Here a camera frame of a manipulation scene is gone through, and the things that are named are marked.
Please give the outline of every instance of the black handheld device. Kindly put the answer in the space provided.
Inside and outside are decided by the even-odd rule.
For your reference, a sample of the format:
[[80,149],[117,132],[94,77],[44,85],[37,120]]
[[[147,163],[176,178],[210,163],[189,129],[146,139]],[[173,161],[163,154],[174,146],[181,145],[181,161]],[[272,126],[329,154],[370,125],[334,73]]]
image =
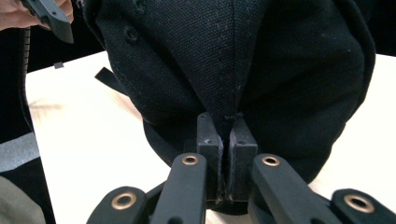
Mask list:
[[73,44],[73,33],[69,19],[53,0],[21,0],[32,15],[49,26],[51,31],[62,41]]

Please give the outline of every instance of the gray carpet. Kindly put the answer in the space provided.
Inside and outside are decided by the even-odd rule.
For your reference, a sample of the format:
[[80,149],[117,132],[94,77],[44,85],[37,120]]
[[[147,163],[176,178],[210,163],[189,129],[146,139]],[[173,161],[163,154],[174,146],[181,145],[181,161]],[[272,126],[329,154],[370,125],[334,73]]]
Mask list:
[[0,172],[15,169],[37,157],[38,146],[33,133],[0,144]]

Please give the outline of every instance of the human hand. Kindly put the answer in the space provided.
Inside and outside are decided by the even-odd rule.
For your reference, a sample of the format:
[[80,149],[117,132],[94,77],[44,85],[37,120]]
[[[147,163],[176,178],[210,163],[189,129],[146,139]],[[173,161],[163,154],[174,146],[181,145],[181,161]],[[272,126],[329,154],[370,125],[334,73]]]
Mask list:
[[[73,21],[73,6],[71,0],[54,0],[64,15]],[[26,28],[34,25],[43,25],[38,18],[30,14],[21,0],[0,0],[0,31],[7,28]]]

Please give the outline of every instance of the table surface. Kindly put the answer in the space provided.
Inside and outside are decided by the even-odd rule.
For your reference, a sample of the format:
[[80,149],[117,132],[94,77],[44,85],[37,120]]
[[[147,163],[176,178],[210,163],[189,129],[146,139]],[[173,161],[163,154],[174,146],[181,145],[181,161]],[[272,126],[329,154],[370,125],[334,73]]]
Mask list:
[[[149,146],[128,97],[94,76],[111,70],[106,52],[28,74],[26,94],[58,224],[86,223],[111,190],[149,191],[169,174]],[[366,100],[333,145],[309,186],[331,198],[337,189],[364,191],[396,211],[396,58],[377,55]],[[211,211],[206,223],[251,223]]]

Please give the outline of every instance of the metal ring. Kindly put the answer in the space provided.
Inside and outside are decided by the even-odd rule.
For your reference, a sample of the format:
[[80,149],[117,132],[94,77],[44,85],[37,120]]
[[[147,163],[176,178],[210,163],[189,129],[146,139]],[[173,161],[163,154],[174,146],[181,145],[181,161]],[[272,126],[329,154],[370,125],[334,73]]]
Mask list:
[[262,158],[262,162],[269,166],[278,166],[280,164],[280,160],[272,156]]
[[344,201],[353,209],[363,213],[373,213],[375,210],[373,204],[369,200],[357,194],[347,194],[344,196]]
[[195,165],[199,159],[196,156],[185,156],[182,161],[186,165]]
[[[126,203],[120,202],[120,199],[124,197],[128,198],[129,201],[127,201]],[[111,206],[114,209],[123,210],[131,207],[132,205],[134,205],[135,202],[136,202],[136,195],[132,192],[125,192],[117,195],[113,199],[113,201],[111,201]]]

